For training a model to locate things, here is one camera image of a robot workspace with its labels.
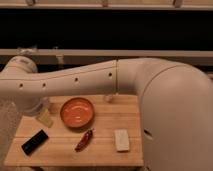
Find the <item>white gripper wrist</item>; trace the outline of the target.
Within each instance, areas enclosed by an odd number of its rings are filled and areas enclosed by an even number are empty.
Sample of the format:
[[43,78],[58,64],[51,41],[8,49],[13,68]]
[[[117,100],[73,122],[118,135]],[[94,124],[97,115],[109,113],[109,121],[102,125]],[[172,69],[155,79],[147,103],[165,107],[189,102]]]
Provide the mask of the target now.
[[49,107],[49,98],[29,98],[21,102],[21,111],[26,116],[36,116],[36,119],[44,126],[51,128],[53,120],[51,119]]

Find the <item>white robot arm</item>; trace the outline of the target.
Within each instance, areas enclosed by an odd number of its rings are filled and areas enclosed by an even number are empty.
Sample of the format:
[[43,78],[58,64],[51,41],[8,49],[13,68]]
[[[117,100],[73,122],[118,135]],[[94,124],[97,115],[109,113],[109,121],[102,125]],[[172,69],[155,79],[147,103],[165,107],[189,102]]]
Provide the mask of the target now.
[[114,93],[138,97],[147,171],[213,171],[213,82],[191,65],[137,58],[40,73],[15,56],[0,71],[0,97],[30,116],[48,96]]

